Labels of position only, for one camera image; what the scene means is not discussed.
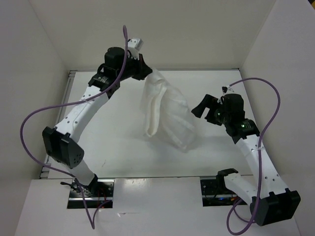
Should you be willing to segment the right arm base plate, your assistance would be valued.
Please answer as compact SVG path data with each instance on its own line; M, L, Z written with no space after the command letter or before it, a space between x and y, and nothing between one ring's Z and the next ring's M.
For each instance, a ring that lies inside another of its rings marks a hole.
M239 199L234 192L220 188L215 177L201 177L200 187L204 207L231 206Z

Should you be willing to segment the white pleated skirt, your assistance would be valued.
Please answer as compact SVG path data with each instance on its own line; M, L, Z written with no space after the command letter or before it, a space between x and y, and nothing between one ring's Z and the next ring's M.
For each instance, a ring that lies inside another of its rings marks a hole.
M145 79L140 109L146 138L157 138L182 151L191 148L197 128L188 102L156 69Z

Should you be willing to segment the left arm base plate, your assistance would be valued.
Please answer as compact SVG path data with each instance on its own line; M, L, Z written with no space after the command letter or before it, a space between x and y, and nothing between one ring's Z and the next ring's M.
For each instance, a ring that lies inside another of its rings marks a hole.
M98 184L100 188L95 193L89 193L83 188L86 204L88 208L112 208L113 207L113 193L114 193L114 179L99 179ZM82 194L76 185L75 181L71 184L61 182L61 185L68 185L70 187L67 209L83 209L84 203Z

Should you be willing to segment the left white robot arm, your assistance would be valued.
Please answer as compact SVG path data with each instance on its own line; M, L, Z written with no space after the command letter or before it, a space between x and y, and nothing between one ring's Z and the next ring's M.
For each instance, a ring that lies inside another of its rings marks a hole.
M152 73L139 51L138 46L128 46L126 51L120 47L109 48L104 63L88 82L81 104L75 105L55 127L46 127L42 132L47 154L79 180L80 190L86 196L95 195L103 187L83 160L84 150L78 141L93 116L119 89L120 82L115 82L116 79L144 80Z

